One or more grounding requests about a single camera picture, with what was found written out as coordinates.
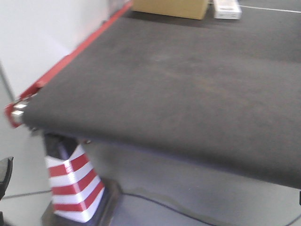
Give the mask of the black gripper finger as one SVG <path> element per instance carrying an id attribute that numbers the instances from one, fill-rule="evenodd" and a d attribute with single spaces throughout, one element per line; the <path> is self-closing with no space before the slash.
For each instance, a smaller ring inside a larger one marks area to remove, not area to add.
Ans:
<path id="1" fill-rule="evenodd" d="M 13 156 L 0 161 L 0 199 L 5 195 L 13 170 Z"/>

